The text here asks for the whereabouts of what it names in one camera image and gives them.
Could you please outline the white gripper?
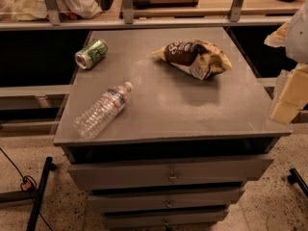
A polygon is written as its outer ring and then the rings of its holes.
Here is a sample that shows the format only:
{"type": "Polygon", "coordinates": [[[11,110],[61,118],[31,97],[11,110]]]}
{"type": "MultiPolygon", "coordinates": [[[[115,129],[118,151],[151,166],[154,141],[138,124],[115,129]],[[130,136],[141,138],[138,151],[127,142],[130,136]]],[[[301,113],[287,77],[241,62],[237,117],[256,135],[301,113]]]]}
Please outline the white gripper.
{"type": "Polygon", "coordinates": [[[276,79],[269,118],[290,123],[308,104],[308,2],[292,17],[268,35],[264,44],[286,48],[288,58],[298,62],[292,71],[282,70],[276,79]]]}

